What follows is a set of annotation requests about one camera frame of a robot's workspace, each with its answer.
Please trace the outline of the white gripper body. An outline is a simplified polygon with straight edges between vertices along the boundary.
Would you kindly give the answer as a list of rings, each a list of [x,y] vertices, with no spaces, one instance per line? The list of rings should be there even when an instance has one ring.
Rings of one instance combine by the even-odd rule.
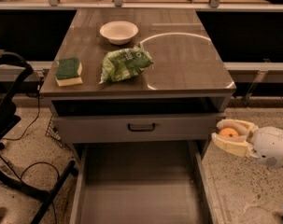
[[[263,127],[256,130],[248,142],[253,145],[251,158],[270,168],[283,168],[283,130]]]

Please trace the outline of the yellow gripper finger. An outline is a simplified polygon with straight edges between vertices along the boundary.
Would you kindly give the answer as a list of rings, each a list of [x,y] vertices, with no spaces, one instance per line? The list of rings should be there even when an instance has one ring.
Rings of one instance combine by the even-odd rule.
[[[217,123],[217,128],[222,131],[230,128],[238,132],[239,136],[251,136],[256,130],[259,129],[257,125],[252,122],[240,119],[223,119]]]
[[[245,135],[237,137],[225,137],[217,133],[211,134],[213,143],[220,149],[238,157],[250,157],[253,152],[253,145],[247,141]]]

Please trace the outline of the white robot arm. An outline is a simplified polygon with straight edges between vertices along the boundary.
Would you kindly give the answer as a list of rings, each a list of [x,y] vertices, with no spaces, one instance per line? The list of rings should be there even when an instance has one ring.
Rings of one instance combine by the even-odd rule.
[[[240,119],[223,119],[217,123],[217,129],[211,138],[220,149],[267,167],[283,168],[283,130],[272,126],[259,128]]]

